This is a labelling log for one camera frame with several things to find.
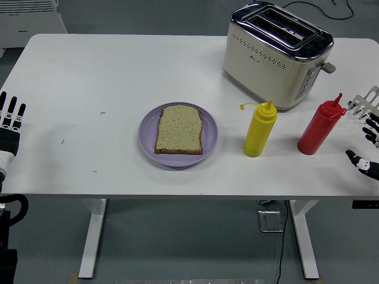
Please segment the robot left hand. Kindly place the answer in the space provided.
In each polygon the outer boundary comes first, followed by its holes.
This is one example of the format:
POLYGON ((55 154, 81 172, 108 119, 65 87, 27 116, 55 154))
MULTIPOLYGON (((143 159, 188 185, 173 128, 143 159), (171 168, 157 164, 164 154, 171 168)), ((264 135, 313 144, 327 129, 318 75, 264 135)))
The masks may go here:
POLYGON ((11 98, 7 110, 4 112, 6 98, 7 93, 1 92, 1 182, 5 180, 8 166, 17 155, 20 144, 19 130, 26 109, 26 104, 21 104, 15 118, 12 119, 17 97, 11 98))

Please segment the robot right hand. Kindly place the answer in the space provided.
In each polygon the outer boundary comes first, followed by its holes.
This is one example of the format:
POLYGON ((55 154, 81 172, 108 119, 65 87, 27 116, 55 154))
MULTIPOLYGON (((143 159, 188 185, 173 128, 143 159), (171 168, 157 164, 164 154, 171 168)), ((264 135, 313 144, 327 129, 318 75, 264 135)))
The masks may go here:
MULTIPOLYGON (((362 131, 365 134, 365 138, 370 141, 378 149, 378 116, 370 114, 365 120, 367 127, 363 127, 362 131)), ((372 179, 378 180, 378 163, 363 159, 352 150, 346 150, 350 162, 361 172, 363 175, 372 179)))

